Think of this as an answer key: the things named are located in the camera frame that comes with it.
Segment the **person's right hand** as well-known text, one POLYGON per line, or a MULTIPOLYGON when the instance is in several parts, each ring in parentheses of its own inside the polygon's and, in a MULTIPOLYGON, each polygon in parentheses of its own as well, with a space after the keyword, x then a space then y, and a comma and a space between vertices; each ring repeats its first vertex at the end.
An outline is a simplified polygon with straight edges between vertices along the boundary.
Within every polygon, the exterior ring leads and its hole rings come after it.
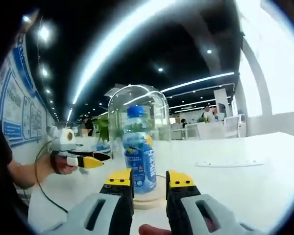
POLYGON ((143 224, 139 227, 140 235, 171 235, 170 230, 153 227, 149 224, 143 224))

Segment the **person's left hand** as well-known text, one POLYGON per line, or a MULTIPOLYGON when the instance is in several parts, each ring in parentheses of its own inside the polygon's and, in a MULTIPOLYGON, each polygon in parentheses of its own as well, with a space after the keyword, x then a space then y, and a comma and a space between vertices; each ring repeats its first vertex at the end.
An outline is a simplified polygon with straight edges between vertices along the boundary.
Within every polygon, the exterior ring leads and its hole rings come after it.
POLYGON ((67 164, 67 157, 59 154, 58 151, 52 151, 50 154, 50 165, 56 174, 67 175, 77 170, 77 166, 67 164))

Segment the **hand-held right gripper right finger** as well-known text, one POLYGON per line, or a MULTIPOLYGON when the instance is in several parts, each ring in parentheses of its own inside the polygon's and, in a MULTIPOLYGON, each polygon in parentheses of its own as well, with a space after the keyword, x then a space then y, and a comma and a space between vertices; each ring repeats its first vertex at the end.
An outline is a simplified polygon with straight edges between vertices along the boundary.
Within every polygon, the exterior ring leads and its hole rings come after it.
POLYGON ((166 171, 166 213, 173 235, 253 235, 234 213, 208 194, 201 194, 185 173, 166 171))

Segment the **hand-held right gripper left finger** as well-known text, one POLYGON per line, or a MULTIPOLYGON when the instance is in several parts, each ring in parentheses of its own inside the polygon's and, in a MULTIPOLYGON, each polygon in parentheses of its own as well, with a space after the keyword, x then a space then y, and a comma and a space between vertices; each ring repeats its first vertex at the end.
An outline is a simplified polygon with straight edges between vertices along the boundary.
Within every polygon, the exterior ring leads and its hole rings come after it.
POLYGON ((69 211, 66 235, 128 235, 134 214, 133 170, 114 171, 99 193, 69 211))

